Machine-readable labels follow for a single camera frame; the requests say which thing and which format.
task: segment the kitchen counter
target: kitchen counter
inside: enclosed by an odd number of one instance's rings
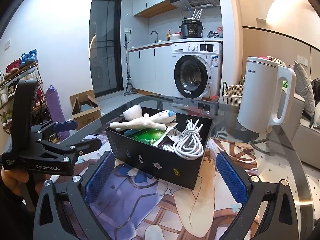
[[[205,41],[223,41],[223,38],[204,38]],[[173,41],[161,41],[157,43],[151,43],[151,44],[146,44],[143,46],[138,46],[138,47],[132,47],[128,49],[128,52],[136,51],[136,50],[141,50],[141,49],[148,49],[151,47],[160,47],[160,46],[170,46],[172,43],[181,43],[181,42],[192,42],[192,41],[203,41],[202,38],[190,38],[190,39],[180,39],[180,40],[173,40]]]

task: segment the white bowl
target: white bowl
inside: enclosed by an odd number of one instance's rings
[[[182,35],[181,34],[171,34],[170,36],[170,40],[180,40],[182,39]]]

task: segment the anime print mat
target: anime print mat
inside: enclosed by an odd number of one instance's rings
[[[99,151],[84,155],[75,166],[83,174],[87,167],[110,150],[105,135]],[[214,141],[249,175],[257,175],[253,148],[245,143],[210,138],[194,190],[183,188],[137,170],[119,160],[99,197],[90,204],[93,213],[114,240],[218,240],[236,217],[241,204],[233,199],[215,168]],[[63,182],[60,176],[57,182]],[[86,239],[76,225],[72,209],[70,219],[80,239]],[[256,216],[245,239],[251,239],[259,226]]]

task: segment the mop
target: mop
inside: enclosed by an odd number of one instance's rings
[[[123,93],[125,96],[126,95],[132,95],[132,94],[136,94],[138,93],[137,91],[134,90],[134,87],[131,83],[131,77],[130,77],[130,72],[129,72],[129,65],[128,65],[128,49],[127,49],[127,34],[125,35],[125,60],[127,61],[127,87],[125,89],[125,92]]]

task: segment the white electric kettle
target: white electric kettle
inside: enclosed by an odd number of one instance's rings
[[[297,77],[291,68],[283,65],[276,59],[248,57],[238,114],[238,121],[245,128],[267,134],[274,125],[280,125],[289,118]],[[288,82],[288,90],[281,117],[278,118],[284,80]]]

